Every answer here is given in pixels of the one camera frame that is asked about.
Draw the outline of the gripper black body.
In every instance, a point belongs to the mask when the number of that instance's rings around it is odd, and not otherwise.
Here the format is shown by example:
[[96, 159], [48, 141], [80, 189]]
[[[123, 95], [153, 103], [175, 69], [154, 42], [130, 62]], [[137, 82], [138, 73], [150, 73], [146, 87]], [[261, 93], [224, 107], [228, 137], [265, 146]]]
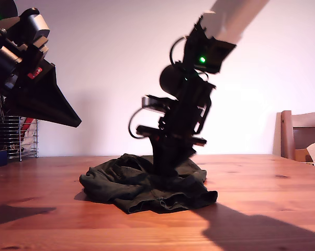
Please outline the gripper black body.
[[8, 96], [19, 81], [37, 69], [44, 57], [43, 52], [0, 52], [0, 94]]

